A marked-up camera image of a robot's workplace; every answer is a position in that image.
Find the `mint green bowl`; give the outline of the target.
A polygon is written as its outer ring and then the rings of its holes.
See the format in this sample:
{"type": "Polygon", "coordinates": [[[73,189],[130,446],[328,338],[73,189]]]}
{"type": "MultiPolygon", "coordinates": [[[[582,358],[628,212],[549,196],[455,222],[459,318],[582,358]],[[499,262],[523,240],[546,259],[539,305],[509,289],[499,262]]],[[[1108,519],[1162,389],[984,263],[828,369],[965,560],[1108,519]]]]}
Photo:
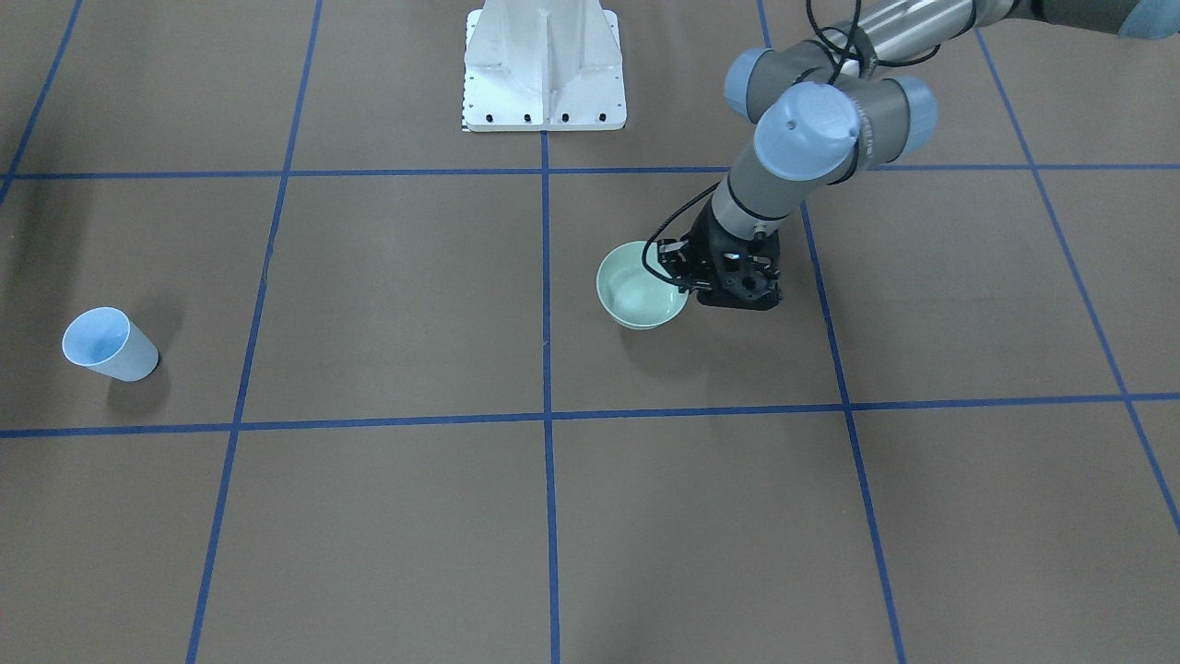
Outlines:
{"type": "Polygon", "coordinates": [[[669,323],[684,310],[690,298],[678,287],[649,272],[643,261],[644,242],[616,246],[602,259],[596,272],[596,294],[608,315],[628,329],[654,329],[669,323]]]}

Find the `light blue plastic cup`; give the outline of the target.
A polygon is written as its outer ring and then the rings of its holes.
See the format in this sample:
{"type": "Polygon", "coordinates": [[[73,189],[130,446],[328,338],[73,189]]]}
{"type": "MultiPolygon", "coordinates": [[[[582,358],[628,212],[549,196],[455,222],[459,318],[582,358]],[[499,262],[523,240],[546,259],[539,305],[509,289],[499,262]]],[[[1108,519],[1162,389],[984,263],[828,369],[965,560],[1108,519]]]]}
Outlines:
{"type": "Polygon", "coordinates": [[[122,382],[148,379],[160,353],[118,308],[98,307],[71,321],[63,333],[63,354],[72,364],[122,382]]]}

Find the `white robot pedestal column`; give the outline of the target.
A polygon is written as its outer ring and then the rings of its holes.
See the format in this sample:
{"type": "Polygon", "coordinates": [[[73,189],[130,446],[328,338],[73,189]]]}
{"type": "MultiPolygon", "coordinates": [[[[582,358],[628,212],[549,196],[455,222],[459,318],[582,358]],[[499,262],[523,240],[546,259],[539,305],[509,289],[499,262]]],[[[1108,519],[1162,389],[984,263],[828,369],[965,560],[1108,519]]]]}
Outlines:
{"type": "Polygon", "coordinates": [[[465,27],[463,130],[627,125],[620,17],[598,1],[486,1],[465,27]]]}

